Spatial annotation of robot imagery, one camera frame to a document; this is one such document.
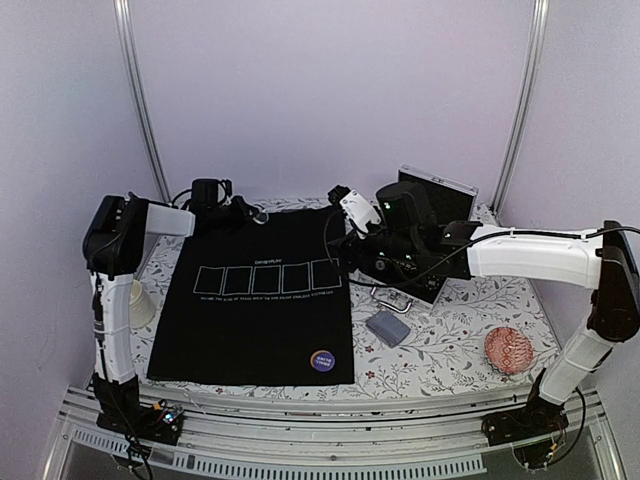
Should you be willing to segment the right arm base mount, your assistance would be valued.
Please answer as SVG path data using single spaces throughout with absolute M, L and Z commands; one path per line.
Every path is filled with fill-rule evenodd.
M 481 431 L 490 446 L 513 443 L 534 437 L 563 435 L 569 422 L 563 406 L 545 400 L 528 400 L 526 405 L 512 410 L 488 414 L 482 418 Z M 548 464 L 557 449 L 557 440 L 544 440 L 517 447 L 516 460 L 530 469 Z

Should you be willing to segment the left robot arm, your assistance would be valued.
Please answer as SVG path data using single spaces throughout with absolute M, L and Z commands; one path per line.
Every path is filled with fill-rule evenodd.
M 103 198 L 82 244 L 90 274 L 96 361 L 92 383 L 104 428 L 138 434 L 178 430 L 181 415 L 144 407 L 130 347 L 130 294 L 150 234 L 189 238 L 215 228 L 262 221 L 263 212 L 235 195 L 229 180 L 196 179 L 185 205 L 139 197 Z

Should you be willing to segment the clear acrylic dealer button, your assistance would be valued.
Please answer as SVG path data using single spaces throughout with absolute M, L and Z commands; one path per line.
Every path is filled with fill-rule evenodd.
M 252 221 L 258 225 L 264 225 L 269 221 L 269 214 L 266 212 L 258 212 L 252 215 Z

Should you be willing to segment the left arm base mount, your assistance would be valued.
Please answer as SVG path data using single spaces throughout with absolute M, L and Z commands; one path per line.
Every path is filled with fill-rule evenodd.
M 176 446 L 182 432 L 184 408 L 160 400 L 153 406 L 104 406 L 97 426 L 132 439 Z

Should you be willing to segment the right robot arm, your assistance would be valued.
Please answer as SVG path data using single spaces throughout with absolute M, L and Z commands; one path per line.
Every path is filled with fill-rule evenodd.
M 376 286 L 407 287 L 418 297 L 428 278 L 469 280 L 510 276 L 562 282 L 591 290 L 585 325 L 559 358 L 536 378 L 526 404 L 489 414 L 482 429 L 492 444 L 567 427 L 564 404 L 613 347 L 639 331 L 639 271 L 627 240 L 629 228 L 607 221 L 599 229 L 543 231 L 503 228 L 477 221 L 437 222 L 422 185 L 396 182 L 370 203 L 346 186 L 328 194 L 351 226 L 324 242 L 339 259 L 339 275 L 359 271 Z

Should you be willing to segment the purple small blind button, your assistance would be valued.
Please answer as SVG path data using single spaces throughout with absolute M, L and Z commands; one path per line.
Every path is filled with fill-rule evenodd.
M 314 370 L 326 373 L 335 367 L 336 358 L 328 350 L 318 350 L 311 355 L 310 365 Z

